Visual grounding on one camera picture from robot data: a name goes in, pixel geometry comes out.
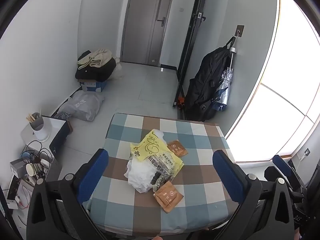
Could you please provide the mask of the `wall socket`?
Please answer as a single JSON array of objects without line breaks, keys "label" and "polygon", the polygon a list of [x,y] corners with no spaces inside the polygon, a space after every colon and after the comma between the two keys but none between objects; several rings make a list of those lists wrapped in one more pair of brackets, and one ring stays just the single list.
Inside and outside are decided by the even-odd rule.
[{"label": "wall socket", "polygon": [[304,151],[304,154],[305,154],[305,155],[309,155],[309,154],[310,154],[310,150],[307,148],[307,149]]}]

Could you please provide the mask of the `white plastic bag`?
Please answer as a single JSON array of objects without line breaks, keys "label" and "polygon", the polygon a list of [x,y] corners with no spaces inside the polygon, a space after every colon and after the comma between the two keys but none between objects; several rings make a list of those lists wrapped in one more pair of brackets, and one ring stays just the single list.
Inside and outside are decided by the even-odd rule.
[{"label": "white plastic bag", "polygon": [[147,193],[152,188],[151,181],[156,171],[157,168],[148,159],[139,161],[134,157],[128,161],[124,177],[136,191]]}]

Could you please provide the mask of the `wall hook plate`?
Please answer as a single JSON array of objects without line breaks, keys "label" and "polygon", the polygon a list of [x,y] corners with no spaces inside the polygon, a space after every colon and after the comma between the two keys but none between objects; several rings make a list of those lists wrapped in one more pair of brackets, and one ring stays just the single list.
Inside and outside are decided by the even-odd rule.
[{"label": "wall hook plate", "polygon": [[244,25],[237,25],[234,36],[235,37],[242,37],[242,34],[244,32],[244,27],[245,27]]}]

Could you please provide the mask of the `orange sachet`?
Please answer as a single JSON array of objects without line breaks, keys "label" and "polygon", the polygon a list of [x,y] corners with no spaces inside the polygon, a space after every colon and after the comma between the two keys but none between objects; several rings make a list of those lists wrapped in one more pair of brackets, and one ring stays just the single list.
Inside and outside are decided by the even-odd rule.
[{"label": "orange sachet", "polygon": [[184,198],[170,181],[161,186],[153,196],[166,213],[170,213]]},{"label": "orange sachet", "polygon": [[171,152],[173,152],[177,157],[181,158],[188,154],[186,148],[180,143],[179,140],[174,140],[167,143],[167,147]]}]

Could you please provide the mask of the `bright window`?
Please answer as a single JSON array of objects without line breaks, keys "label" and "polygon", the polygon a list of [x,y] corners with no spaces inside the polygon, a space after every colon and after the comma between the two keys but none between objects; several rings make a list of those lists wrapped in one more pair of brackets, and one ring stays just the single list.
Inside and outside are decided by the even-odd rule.
[{"label": "bright window", "polygon": [[253,99],[227,139],[235,161],[292,155],[319,118],[319,35],[294,0],[279,0],[273,47]]}]

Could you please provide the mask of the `black backpack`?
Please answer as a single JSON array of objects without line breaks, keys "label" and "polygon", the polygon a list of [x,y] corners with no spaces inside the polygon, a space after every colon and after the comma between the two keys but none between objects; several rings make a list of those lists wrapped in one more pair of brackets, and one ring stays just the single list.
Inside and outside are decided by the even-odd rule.
[{"label": "black backpack", "polygon": [[218,87],[222,74],[231,63],[233,36],[223,47],[208,53],[201,62],[195,77],[190,79],[184,99],[184,114],[187,120],[206,121],[216,114],[214,103],[218,101]]}]

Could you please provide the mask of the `grey speckled storage box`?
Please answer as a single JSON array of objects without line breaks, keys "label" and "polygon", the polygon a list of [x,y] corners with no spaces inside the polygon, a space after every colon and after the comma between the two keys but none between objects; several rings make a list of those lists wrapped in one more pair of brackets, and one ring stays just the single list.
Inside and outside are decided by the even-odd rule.
[{"label": "grey speckled storage box", "polygon": [[22,177],[22,180],[32,187],[35,186],[38,179],[43,179],[45,181],[58,180],[62,170],[59,162],[47,151],[41,151],[38,154],[24,152],[22,154],[22,161],[24,167],[26,167],[27,163],[32,163],[36,168],[39,178],[30,177],[27,174],[27,171],[26,174]]}]

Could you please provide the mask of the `white navy box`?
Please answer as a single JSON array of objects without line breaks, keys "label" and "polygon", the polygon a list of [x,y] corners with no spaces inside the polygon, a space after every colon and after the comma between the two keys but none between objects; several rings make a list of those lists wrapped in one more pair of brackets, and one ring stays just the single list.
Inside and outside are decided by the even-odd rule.
[{"label": "white navy box", "polygon": [[60,120],[48,116],[43,117],[44,127],[35,132],[28,124],[20,133],[25,145],[36,152],[44,151],[45,156],[57,157],[71,127],[66,120]]}]

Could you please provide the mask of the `grey plastic parcel bag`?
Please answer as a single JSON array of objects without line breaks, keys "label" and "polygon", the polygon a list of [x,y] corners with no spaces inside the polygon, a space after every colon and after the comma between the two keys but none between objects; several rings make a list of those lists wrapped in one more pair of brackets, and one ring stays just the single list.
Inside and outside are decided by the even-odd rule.
[{"label": "grey plastic parcel bag", "polygon": [[71,117],[92,122],[103,104],[104,96],[97,92],[77,91],[58,109],[57,119],[68,120]]}]

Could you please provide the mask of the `white grey utensil holder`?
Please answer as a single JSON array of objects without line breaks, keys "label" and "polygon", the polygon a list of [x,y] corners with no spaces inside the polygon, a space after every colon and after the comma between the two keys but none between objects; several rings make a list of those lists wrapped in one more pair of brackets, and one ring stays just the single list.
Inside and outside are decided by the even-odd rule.
[{"label": "white grey utensil holder", "polygon": [[40,112],[28,114],[27,120],[29,122],[29,126],[33,131],[33,134],[38,141],[44,142],[49,138],[50,131],[48,129],[48,126],[45,124],[44,118]]}]

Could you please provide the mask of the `checkered tablecloth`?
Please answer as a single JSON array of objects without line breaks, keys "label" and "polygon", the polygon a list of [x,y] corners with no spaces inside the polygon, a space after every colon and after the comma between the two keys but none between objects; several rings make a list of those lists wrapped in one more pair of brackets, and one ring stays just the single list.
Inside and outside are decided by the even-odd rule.
[{"label": "checkered tablecloth", "polygon": [[[166,143],[179,140],[188,154],[181,157],[184,166],[172,181],[156,171],[152,188],[139,193],[124,173],[134,158],[130,144],[140,143],[152,129],[160,130]],[[150,237],[191,232],[228,220],[238,207],[213,167],[215,151],[231,155],[218,126],[117,113],[107,130],[104,149],[108,165],[87,206],[91,220],[104,231]],[[153,196],[167,181],[184,196],[170,213]]]}]

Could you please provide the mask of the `silver folded umbrella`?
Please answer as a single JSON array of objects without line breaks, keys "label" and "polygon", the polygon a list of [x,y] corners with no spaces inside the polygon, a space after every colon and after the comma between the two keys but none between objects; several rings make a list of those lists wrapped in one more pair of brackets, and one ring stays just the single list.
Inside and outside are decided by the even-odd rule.
[{"label": "silver folded umbrella", "polygon": [[230,65],[223,72],[222,82],[215,93],[216,98],[214,100],[213,109],[218,112],[225,111],[227,107],[230,91],[231,91],[231,83],[233,79],[232,64],[233,64],[234,55],[236,54],[236,49],[234,47],[231,47],[230,52],[231,52]]}]

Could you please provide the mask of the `blue white cardboard box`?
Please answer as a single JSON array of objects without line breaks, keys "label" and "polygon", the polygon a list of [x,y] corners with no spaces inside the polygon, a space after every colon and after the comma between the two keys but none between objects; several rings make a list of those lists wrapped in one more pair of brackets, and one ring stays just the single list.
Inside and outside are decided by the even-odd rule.
[{"label": "blue white cardboard box", "polygon": [[98,82],[95,80],[78,80],[83,91],[101,93],[106,87],[107,81]]}]

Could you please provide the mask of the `yellow plastic bag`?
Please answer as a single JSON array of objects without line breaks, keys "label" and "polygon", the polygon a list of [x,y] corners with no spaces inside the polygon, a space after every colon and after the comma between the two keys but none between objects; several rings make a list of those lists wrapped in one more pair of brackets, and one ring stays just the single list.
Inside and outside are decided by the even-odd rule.
[{"label": "yellow plastic bag", "polygon": [[163,135],[160,130],[152,129],[140,143],[130,144],[131,154],[140,162],[149,161],[166,180],[172,181],[184,163],[169,149]]}]

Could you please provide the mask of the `black framed glass door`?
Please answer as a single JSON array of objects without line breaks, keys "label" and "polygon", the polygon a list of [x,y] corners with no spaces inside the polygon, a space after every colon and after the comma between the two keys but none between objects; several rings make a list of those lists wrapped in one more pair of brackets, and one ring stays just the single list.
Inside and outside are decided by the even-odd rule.
[{"label": "black framed glass door", "polygon": [[178,97],[180,96],[180,93],[183,90],[183,83],[190,62],[198,30],[200,28],[201,23],[206,20],[206,17],[203,15],[205,2],[206,0],[194,1],[190,22],[188,25],[188,31],[177,70],[178,86],[172,105],[173,107],[177,106]]}]

